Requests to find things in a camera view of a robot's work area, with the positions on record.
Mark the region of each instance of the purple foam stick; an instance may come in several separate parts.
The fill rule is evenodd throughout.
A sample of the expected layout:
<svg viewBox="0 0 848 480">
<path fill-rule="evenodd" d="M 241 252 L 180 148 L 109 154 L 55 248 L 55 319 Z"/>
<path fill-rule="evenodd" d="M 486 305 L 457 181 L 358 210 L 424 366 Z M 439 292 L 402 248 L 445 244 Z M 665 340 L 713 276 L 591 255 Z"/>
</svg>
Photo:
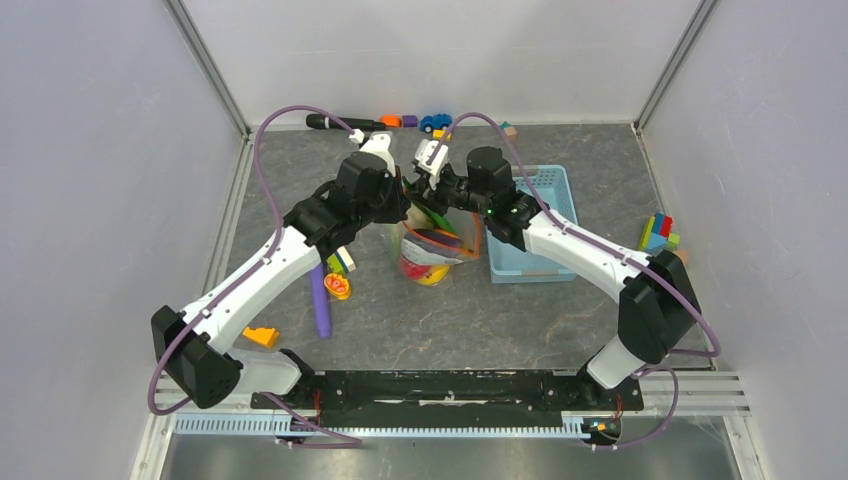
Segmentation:
<svg viewBox="0 0 848 480">
<path fill-rule="evenodd" d="M 321 338 L 333 336 L 333 324 L 330 322 L 330 304 L 327 302 L 327 290 L 324 288 L 324 263 L 309 272 L 309 286 L 312 287 L 312 309 L 315 311 L 315 329 Z"/>
</svg>

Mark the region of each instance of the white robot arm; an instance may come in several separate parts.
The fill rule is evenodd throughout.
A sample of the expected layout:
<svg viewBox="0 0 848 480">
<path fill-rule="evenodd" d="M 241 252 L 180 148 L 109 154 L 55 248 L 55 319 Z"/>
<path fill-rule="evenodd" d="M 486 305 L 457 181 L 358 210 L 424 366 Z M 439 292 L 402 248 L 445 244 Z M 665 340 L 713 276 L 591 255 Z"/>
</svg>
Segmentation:
<svg viewBox="0 0 848 480">
<path fill-rule="evenodd" d="M 676 256 L 666 252 L 668 255 L 654 258 L 626 249 L 553 211 L 567 228 L 557 226 L 535 199 L 516 190 L 509 164 L 499 149 L 473 150 L 467 159 L 469 175 L 461 177 L 447 162 L 447 147 L 432 156 L 436 142 L 423 141 L 413 162 L 420 176 L 404 192 L 389 153 L 390 143 L 388 133 L 373 135 L 360 151 L 342 162 L 334 181 L 296 204 L 284 217 L 282 240 L 274 251 L 268 251 L 273 245 L 272 237 L 221 285 L 180 313 L 163 307 L 154 315 L 157 358 L 162 357 L 176 333 L 186 327 L 185 319 L 203 317 L 166 364 L 171 377 L 199 407 L 217 404 L 235 388 L 245 365 L 244 360 L 234 359 L 228 352 L 271 300 L 339 247 L 353 241 L 363 227 L 405 219 L 410 199 L 442 214 L 448 208 L 482 214 L 497 239 L 568 266 L 619 303 L 618 335 L 578 373 L 598 389 L 612 389 L 646 363 L 659 363 L 694 324 L 676 301 L 669 300 L 637 268 L 613 259 L 585 238 L 653 269 L 697 305 Z M 584 238 L 577 238 L 573 232 Z M 242 278 L 250 269 L 256 270 Z M 225 298 L 219 298 L 225 292 Z M 215 307 L 210 309 L 210 302 L 216 299 Z M 282 384 L 256 389 L 284 394 L 296 381 L 294 376 Z"/>
</svg>

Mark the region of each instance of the toy car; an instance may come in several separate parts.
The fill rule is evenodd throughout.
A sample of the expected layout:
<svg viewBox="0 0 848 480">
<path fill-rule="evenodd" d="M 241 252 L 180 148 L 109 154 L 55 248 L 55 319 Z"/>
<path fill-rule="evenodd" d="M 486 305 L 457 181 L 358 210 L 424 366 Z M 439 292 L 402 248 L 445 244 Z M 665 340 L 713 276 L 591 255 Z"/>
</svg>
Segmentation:
<svg viewBox="0 0 848 480">
<path fill-rule="evenodd" d="M 433 133 L 433 130 L 444 130 L 445 128 L 448 128 L 452 122 L 453 119 L 446 113 L 427 115 L 421 119 L 421 123 L 418 124 L 418 128 L 420 128 L 422 132 Z"/>
</svg>

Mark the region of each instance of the plastic bag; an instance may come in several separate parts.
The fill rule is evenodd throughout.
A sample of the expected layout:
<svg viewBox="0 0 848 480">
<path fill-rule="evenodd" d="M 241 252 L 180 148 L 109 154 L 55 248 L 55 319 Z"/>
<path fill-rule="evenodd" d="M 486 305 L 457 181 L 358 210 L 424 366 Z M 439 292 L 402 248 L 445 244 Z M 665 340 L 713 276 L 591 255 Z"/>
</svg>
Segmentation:
<svg viewBox="0 0 848 480">
<path fill-rule="evenodd" d="M 480 257 L 482 224 L 476 214 L 451 209 L 440 216 L 415 205 L 405 222 L 389 226 L 392 258 L 404 276 L 435 285 L 451 265 Z"/>
</svg>

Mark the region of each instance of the white enclosure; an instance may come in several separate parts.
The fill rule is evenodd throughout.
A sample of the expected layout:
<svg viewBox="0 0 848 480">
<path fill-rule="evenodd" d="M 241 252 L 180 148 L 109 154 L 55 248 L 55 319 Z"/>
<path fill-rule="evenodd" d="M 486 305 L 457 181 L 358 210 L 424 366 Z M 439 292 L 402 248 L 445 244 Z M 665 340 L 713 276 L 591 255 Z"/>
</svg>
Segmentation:
<svg viewBox="0 0 848 480">
<path fill-rule="evenodd" d="M 848 395 L 846 14 L 836 0 L 720 3 L 645 131 L 780 479 L 845 477 L 829 446 Z"/>
<path fill-rule="evenodd" d="M 696 11 L 708 20 L 687 28 Z M 202 289 L 247 127 L 300 103 L 638 118 L 771 478 L 844 477 L 828 446 L 848 395 L 846 14 L 836 0 L 6 2 L 0 476 L 138 468 L 150 315 Z"/>
<path fill-rule="evenodd" d="M 240 136 L 160 2 L 0 8 L 5 479 L 127 478 Z"/>
<path fill-rule="evenodd" d="M 476 110 L 513 123 L 631 121 L 698 4 L 185 3 L 253 125 L 293 103 L 365 117 Z"/>
</svg>

